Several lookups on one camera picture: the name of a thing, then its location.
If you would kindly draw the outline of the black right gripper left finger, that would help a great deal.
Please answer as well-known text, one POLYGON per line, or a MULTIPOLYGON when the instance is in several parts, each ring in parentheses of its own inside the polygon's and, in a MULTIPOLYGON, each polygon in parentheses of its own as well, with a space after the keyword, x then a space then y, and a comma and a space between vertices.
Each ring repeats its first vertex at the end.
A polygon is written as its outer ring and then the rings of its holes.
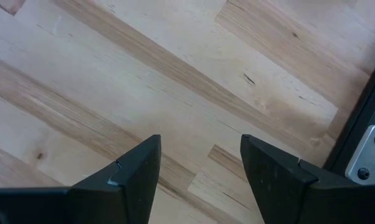
POLYGON ((69 187, 0 189, 0 223, 148 223, 161 136, 152 135, 69 187))

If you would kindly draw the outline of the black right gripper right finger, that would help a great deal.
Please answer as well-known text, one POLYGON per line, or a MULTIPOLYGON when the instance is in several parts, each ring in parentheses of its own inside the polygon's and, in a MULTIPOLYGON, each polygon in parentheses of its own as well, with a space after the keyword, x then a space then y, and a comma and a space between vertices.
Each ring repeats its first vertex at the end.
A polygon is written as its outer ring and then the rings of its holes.
POLYGON ((375 223, 375 185, 360 185, 244 134, 240 154, 265 223, 375 223))

